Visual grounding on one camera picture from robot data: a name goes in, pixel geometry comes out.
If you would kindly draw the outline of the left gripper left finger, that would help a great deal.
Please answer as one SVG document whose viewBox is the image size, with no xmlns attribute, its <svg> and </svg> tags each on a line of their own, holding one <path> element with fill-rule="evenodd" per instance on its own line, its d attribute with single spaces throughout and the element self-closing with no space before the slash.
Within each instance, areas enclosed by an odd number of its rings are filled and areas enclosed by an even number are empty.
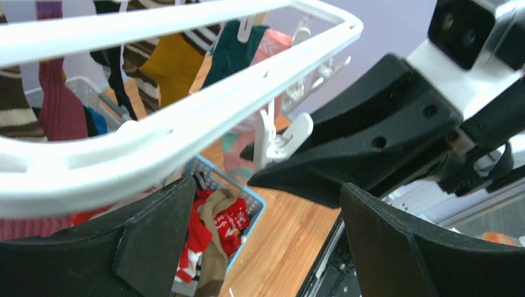
<svg viewBox="0 0 525 297">
<path fill-rule="evenodd" d="M 190 177 L 48 237 L 1 243 L 2 296 L 170 296 L 195 195 Z"/>
</svg>

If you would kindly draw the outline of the red santa sock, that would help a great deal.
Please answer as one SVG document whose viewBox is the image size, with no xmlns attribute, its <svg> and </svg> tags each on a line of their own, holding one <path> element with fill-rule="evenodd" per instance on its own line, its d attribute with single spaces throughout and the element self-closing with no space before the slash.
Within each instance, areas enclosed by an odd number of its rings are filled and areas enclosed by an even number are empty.
<svg viewBox="0 0 525 297">
<path fill-rule="evenodd" d="M 71 215 L 71 224 L 72 226 L 77 226 L 80 224 L 83 224 L 87 221 L 89 221 L 91 218 L 95 217 L 96 215 L 99 215 L 103 212 L 106 212 L 112 207 L 112 205 L 108 205 L 99 209 L 93 209 L 81 213 L 75 213 Z"/>
</svg>

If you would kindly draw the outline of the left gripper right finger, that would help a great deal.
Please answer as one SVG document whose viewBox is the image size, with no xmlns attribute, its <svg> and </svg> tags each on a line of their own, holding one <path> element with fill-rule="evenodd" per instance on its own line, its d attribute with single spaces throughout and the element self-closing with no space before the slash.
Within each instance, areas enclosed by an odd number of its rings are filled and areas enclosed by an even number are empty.
<svg viewBox="0 0 525 297">
<path fill-rule="evenodd" d="M 524 249 L 466 236 L 341 189 L 363 296 L 523 296 Z"/>
</svg>

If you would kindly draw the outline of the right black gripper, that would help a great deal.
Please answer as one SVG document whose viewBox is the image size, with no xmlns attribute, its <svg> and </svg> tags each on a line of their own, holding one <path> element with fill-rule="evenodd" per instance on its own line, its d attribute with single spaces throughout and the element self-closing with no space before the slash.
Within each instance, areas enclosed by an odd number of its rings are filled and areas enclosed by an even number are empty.
<svg viewBox="0 0 525 297">
<path fill-rule="evenodd" d="M 524 179 L 524 69 L 497 58 L 464 70 L 426 40 L 407 60 L 381 58 L 311 117 L 310 136 L 248 185 L 334 209 L 343 184 L 382 198 L 436 162 L 428 178 L 448 194 Z"/>
</svg>

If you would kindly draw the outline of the white clip sock hanger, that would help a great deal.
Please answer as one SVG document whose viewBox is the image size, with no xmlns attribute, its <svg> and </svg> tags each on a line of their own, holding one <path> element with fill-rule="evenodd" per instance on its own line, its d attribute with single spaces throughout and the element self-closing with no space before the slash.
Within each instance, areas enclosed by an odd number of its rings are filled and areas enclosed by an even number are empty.
<svg viewBox="0 0 525 297">
<path fill-rule="evenodd" d="M 62 142 L 1 138 L 1 217 L 92 210 L 153 186 L 237 123 L 359 39 L 363 22 L 322 1 L 199 4 L 1 25 L 1 67 L 62 58 L 291 7 L 332 27 L 115 132 Z"/>
</svg>

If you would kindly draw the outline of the white hanger clip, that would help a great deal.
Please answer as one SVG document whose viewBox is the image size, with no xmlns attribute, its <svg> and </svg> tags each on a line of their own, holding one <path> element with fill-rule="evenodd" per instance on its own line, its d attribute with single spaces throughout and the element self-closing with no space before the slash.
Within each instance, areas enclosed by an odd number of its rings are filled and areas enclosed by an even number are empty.
<svg viewBox="0 0 525 297">
<path fill-rule="evenodd" d="M 268 103 L 266 110 L 258 111 L 253 153 L 255 171 L 290 158 L 313 132 L 314 124 L 311 116 L 308 113 L 301 113 L 281 135 L 278 135 L 274 115 L 274 100 Z"/>
</svg>

